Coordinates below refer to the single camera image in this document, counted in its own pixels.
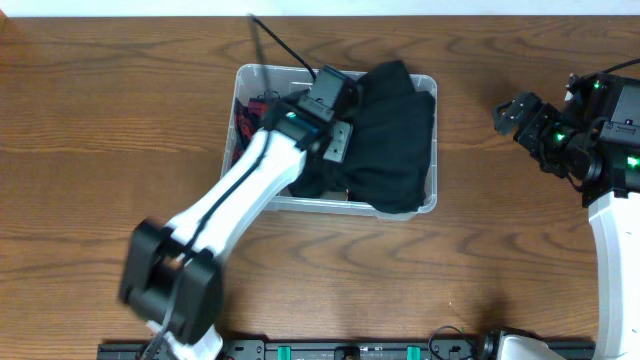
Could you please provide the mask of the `red navy plaid shirt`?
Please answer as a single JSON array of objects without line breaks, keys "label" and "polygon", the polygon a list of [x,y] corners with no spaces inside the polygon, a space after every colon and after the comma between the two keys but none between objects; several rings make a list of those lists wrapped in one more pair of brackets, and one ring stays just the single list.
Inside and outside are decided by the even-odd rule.
[{"label": "red navy plaid shirt", "polygon": [[235,98],[233,115],[235,146],[232,153],[232,164],[235,164],[249,147],[254,134],[263,126],[263,117],[268,111],[267,92],[251,97],[247,104]]}]

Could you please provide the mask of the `large black garment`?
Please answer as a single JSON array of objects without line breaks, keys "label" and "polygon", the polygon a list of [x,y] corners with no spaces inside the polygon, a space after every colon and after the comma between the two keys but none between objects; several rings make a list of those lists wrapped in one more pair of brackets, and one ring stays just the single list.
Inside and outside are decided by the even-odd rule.
[{"label": "large black garment", "polygon": [[348,119],[344,160],[308,158],[288,190],[302,198],[340,192],[384,213],[414,212],[426,199],[436,100],[415,89],[401,60],[376,66],[357,85],[361,102]]}]

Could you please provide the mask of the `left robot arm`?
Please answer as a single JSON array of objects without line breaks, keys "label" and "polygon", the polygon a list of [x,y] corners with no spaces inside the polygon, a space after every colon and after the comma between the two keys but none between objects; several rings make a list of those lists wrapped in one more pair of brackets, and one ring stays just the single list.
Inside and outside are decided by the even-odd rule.
[{"label": "left robot arm", "polygon": [[287,97],[265,90],[268,110],[243,155],[195,204],[166,225],[142,221],[131,233],[119,299],[154,328],[137,353],[165,346],[173,359],[214,359],[223,270],[238,240],[268,203],[302,173],[309,154],[340,162],[346,123],[360,101],[354,77],[324,66],[309,89]]}]

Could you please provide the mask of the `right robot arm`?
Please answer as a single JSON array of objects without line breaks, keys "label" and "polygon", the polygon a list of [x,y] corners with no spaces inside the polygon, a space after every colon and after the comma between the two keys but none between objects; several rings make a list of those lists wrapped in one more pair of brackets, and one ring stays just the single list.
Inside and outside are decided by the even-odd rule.
[{"label": "right robot arm", "polygon": [[596,359],[639,356],[639,82],[610,70],[572,75],[557,110],[524,92],[494,110],[542,172],[582,196],[598,271]]}]

